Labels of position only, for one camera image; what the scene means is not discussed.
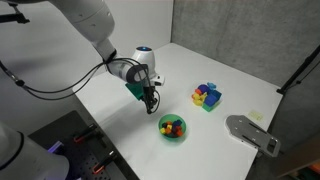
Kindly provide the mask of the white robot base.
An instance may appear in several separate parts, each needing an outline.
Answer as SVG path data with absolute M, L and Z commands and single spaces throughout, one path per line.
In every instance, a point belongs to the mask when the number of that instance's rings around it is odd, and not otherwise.
M 0 123 L 0 180 L 65 180 L 69 162 Z

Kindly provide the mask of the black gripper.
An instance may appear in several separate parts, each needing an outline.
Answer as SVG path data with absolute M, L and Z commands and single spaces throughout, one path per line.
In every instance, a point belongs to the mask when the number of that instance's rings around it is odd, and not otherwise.
M 152 114 L 152 108 L 157 103 L 157 99 L 155 98 L 155 87 L 144 87 L 144 101 L 146 102 L 147 114 Z

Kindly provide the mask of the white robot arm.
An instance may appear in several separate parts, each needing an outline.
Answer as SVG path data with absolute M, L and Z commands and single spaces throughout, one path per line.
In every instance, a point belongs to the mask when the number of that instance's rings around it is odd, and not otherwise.
M 131 58 L 119 57 L 117 50 L 109 40 L 114 30 L 113 16 L 104 0 L 2 0 L 10 6 L 18 4 L 31 4 L 48 1 L 54 5 L 73 27 L 86 38 L 103 62 L 91 69 L 97 70 L 105 65 L 106 69 L 113 75 L 126 82 L 127 88 L 133 95 L 145 103 L 148 114 L 156 111 L 159 106 L 160 96 L 155 87 L 158 83 L 155 78 L 158 74 L 155 71 L 154 52 L 149 47 L 137 47 Z

